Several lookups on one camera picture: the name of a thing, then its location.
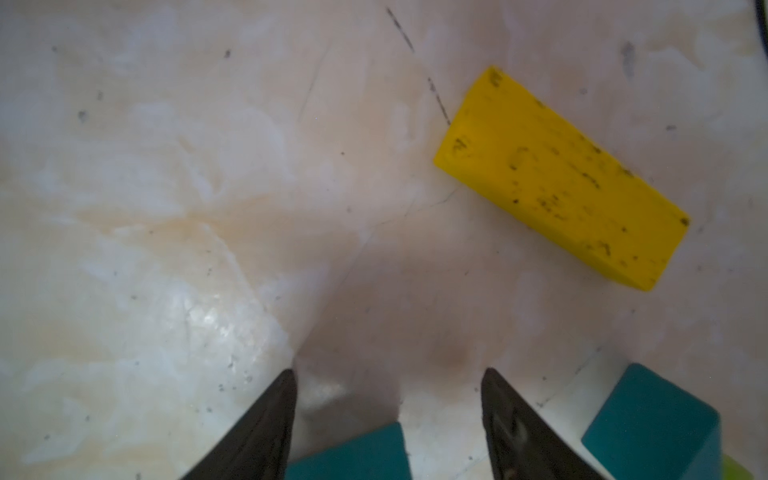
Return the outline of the green half-cylinder block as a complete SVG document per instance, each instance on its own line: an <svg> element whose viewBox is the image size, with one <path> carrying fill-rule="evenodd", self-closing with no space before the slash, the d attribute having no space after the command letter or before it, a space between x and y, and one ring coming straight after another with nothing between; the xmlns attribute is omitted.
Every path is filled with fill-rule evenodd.
<svg viewBox="0 0 768 480"><path fill-rule="evenodd" d="M754 475L739 462L729 455L724 455L722 459L722 479L723 480L753 480Z"/></svg>

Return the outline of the teal triangle block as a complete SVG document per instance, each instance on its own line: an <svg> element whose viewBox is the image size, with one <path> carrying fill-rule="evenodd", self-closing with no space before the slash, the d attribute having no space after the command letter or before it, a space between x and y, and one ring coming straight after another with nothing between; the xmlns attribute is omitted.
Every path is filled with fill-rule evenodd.
<svg viewBox="0 0 768 480"><path fill-rule="evenodd" d="M287 480L412 478L401 424L390 423L291 463Z"/></svg>
<svg viewBox="0 0 768 480"><path fill-rule="evenodd" d="M639 363L627 367L582 444L616 479L720 479L721 417Z"/></svg>

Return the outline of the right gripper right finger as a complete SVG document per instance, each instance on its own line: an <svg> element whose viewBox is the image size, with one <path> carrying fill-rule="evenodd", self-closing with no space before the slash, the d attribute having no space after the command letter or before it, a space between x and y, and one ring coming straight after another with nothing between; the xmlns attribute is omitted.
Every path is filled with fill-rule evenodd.
<svg viewBox="0 0 768 480"><path fill-rule="evenodd" d="M489 460L496 480L601 478L496 369L485 370L480 394Z"/></svg>

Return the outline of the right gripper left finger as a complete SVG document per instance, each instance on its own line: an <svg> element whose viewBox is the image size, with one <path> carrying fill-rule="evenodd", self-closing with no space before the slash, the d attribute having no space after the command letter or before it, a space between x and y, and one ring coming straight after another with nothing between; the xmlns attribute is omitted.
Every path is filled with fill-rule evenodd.
<svg viewBox="0 0 768 480"><path fill-rule="evenodd" d="M283 480L296 403L296 375L286 369L184 478Z"/></svg>

